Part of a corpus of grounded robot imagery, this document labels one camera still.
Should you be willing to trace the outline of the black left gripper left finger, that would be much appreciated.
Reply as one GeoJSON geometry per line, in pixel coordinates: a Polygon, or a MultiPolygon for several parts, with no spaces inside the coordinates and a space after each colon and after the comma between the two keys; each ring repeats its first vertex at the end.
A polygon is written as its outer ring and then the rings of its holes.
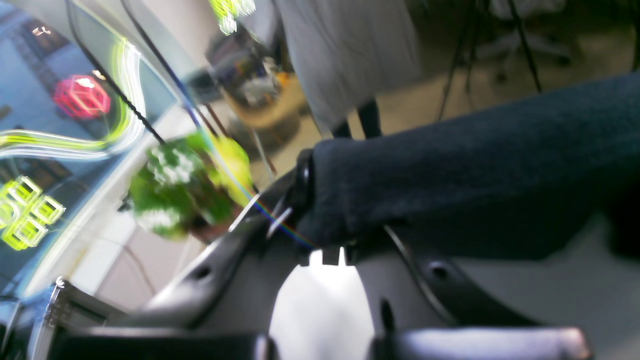
{"type": "Polygon", "coordinates": [[[311,207],[313,151],[238,214],[178,278],[117,328],[175,331],[266,331],[282,285],[316,245],[296,230],[311,207]]]}

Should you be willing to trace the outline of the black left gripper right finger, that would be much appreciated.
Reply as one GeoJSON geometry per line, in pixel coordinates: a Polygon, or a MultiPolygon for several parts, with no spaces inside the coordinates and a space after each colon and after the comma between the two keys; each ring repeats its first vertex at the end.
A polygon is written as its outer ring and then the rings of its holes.
{"type": "Polygon", "coordinates": [[[427,228],[386,225],[347,244],[346,262],[358,271],[375,330],[539,326],[471,280],[441,240],[427,228]]]}

